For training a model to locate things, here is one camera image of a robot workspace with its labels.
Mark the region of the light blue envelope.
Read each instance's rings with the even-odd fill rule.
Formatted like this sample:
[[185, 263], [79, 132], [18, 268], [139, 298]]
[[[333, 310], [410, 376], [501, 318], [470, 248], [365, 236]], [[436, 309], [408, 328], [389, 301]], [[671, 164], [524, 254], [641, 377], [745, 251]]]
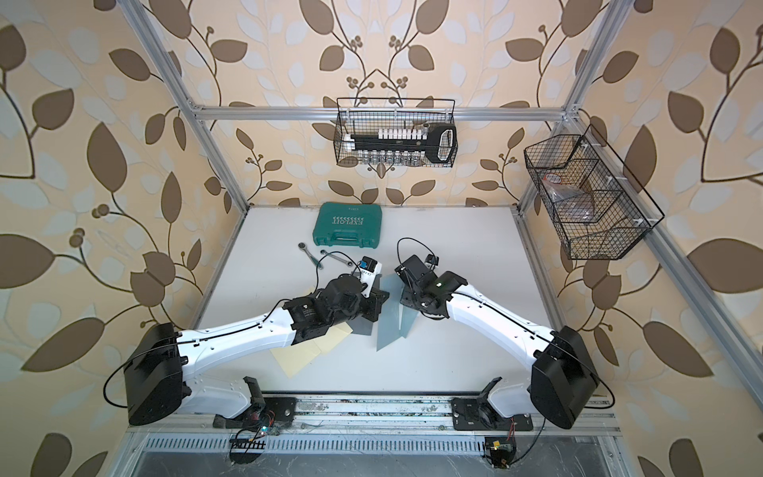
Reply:
[[380, 288], [389, 292], [389, 299], [383, 304], [377, 322], [378, 351], [391, 345], [399, 338], [407, 338], [418, 316], [417, 311], [401, 304], [403, 283], [395, 274], [382, 277]]

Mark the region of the dark grey envelope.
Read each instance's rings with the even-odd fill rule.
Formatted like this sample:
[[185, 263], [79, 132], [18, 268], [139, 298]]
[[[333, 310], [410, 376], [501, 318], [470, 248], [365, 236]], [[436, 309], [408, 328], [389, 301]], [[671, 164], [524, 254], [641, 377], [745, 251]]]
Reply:
[[352, 329], [353, 334], [361, 336], [371, 336], [373, 334], [374, 322], [367, 320], [365, 317], [358, 317], [347, 322]]

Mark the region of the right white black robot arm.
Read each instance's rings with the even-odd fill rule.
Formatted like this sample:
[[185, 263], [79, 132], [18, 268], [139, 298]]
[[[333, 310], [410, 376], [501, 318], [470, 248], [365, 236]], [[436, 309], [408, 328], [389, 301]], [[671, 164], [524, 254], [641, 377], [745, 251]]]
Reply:
[[561, 429], [571, 429], [602, 384], [586, 345], [568, 326], [556, 331], [526, 320], [488, 298], [462, 276], [437, 275], [418, 256], [400, 264], [401, 304], [433, 318], [466, 325], [512, 355], [527, 371], [525, 378], [483, 391], [477, 419], [492, 425], [519, 415], [539, 413]]

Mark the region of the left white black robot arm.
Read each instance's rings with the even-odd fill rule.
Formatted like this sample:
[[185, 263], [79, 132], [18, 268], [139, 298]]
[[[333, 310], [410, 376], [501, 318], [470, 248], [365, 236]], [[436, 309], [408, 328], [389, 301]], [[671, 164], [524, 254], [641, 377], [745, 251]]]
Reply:
[[202, 375], [216, 367], [270, 349], [323, 337], [335, 325], [356, 318], [379, 319], [389, 292], [350, 274], [311, 294], [281, 300], [262, 316], [204, 330], [150, 328], [123, 366], [128, 421], [134, 427], [173, 413], [212, 413], [241, 419], [260, 413], [256, 379], [214, 385]]

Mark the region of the yellow envelope green seal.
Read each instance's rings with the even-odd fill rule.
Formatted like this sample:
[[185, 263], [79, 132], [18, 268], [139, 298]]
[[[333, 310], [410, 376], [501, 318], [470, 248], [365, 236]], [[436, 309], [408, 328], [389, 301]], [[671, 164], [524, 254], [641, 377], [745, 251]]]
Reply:
[[352, 328], [347, 323], [331, 327], [327, 333], [313, 340], [321, 354], [328, 354], [352, 334]]

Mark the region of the yellow envelope red seal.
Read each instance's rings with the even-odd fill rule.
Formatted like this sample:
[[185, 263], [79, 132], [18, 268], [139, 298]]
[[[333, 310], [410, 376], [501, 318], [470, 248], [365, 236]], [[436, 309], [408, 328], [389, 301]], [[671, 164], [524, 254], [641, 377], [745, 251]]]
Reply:
[[293, 378], [321, 355], [321, 349], [312, 342], [304, 342], [286, 348], [274, 348], [270, 353], [286, 377]]

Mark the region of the silver combination wrench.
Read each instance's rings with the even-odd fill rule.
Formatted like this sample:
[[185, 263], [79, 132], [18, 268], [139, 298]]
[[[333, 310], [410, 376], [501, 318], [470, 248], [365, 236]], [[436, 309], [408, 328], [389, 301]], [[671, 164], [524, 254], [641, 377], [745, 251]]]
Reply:
[[346, 258], [343, 254], [340, 254], [339, 252], [328, 252], [327, 250], [320, 250], [320, 254], [322, 256], [328, 256], [328, 258], [333, 258], [333, 260], [337, 260], [337, 262], [341, 262], [342, 264], [345, 264], [345, 266], [349, 266], [352, 268], [355, 265], [355, 262], [351, 260], [351, 258]]

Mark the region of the green tool case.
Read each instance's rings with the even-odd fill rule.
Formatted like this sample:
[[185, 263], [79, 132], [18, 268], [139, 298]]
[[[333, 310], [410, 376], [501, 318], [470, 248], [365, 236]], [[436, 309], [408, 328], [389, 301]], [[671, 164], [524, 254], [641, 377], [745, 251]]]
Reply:
[[377, 248], [383, 210], [379, 205], [325, 203], [318, 212], [312, 238], [316, 246]]

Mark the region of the black socket set holder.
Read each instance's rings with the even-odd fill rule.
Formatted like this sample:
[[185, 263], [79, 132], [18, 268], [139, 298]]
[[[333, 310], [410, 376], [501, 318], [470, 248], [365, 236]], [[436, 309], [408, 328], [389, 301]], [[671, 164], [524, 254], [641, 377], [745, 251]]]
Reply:
[[423, 123], [370, 132], [340, 133], [335, 140], [337, 161], [354, 157], [360, 162], [413, 167], [451, 164], [458, 152], [457, 130], [450, 123]]

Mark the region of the clear plastic bag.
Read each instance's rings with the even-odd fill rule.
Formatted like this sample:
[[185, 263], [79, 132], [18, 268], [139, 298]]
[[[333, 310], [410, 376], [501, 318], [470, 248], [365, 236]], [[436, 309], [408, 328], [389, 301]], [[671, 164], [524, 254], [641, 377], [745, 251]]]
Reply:
[[562, 177], [550, 173], [542, 177], [542, 184], [562, 222], [589, 223], [595, 216], [591, 192], [562, 183]]

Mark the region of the aluminium rail front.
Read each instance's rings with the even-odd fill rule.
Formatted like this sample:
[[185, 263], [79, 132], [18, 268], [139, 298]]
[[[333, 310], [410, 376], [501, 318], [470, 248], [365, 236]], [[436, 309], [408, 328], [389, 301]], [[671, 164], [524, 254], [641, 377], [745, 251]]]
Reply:
[[[485, 427], [470, 401], [476, 395], [349, 395], [349, 394], [265, 394], [276, 429], [300, 434], [455, 434], [508, 433], [510, 419], [499, 427]], [[466, 401], [453, 407], [451, 401]], [[145, 431], [223, 431], [215, 427], [215, 415], [170, 415], [158, 423], [131, 427]], [[539, 413], [514, 417], [518, 436], [531, 436], [544, 419]], [[546, 422], [542, 436], [622, 436], [612, 409], [585, 409], [571, 429]]]

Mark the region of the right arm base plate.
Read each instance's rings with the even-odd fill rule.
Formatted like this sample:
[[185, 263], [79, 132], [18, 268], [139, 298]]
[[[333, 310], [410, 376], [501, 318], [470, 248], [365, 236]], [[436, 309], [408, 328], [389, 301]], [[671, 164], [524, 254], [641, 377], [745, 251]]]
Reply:
[[502, 380], [490, 381], [476, 397], [454, 397], [450, 401], [453, 427], [457, 431], [531, 431], [534, 423], [530, 415], [503, 417], [490, 405], [488, 395]]

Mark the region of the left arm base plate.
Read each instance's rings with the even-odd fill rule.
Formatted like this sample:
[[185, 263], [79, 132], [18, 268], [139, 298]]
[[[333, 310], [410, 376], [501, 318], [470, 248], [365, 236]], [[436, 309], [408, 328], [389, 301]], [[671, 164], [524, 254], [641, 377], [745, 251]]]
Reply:
[[258, 425], [265, 429], [287, 429], [292, 426], [296, 411], [296, 397], [264, 397], [258, 380], [244, 377], [250, 391], [250, 406], [231, 419], [215, 415], [215, 429], [255, 429]]

